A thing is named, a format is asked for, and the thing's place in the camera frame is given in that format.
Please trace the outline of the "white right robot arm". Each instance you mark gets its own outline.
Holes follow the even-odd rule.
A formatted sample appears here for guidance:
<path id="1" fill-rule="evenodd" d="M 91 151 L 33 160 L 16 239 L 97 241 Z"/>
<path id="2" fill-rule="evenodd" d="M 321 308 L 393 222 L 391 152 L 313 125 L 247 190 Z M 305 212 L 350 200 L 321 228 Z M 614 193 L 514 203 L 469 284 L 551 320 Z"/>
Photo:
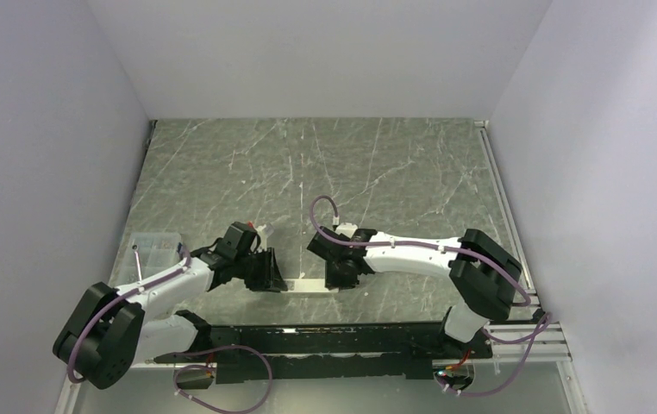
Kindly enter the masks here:
<path id="1" fill-rule="evenodd" d="M 520 282 L 521 262 L 479 229 L 461 237 L 421 239 L 343 223 L 319 227 L 307 249 L 324 260 L 329 289 L 354 288 L 361 275 L 378 273 L 449 280 L 460 299 L 447 311 L 437 337 L 449 358 L 462 356 L 486 324 L 505 321 L 512 307 L 530 303 Z"/>

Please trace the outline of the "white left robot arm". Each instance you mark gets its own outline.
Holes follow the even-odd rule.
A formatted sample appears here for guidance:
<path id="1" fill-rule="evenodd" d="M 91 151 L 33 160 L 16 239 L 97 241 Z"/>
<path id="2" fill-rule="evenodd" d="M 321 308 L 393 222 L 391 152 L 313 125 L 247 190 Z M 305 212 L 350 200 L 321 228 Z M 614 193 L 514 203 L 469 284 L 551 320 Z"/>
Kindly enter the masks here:
<path id="1" fill-rule="evenodd" d="M 253 292 L 286 291 L 267 244 L 272 232 L 270 224 L 234 222 L 209 246 L 189 252 L 179 245 L 178 262 L 150 277 L 117 287 L 91 285 L 53 344 L 68 379 L 106 389 L 147 360 L 203 360 L 212 344 L 210 324 L 188 310 L 166 312 L 233 279 Z"/>

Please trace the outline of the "white remote control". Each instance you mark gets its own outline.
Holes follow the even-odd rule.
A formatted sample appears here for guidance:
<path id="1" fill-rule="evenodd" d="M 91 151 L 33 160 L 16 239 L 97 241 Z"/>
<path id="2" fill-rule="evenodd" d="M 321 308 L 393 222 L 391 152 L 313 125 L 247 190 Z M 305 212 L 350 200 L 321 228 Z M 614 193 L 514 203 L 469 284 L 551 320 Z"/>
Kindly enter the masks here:
<path id="1" fill-rule="evenodd" d="M 285 293 L 294 294 L 333 294 L 338 288 L 327 287 L 324 279 L 286 279 Z"/>

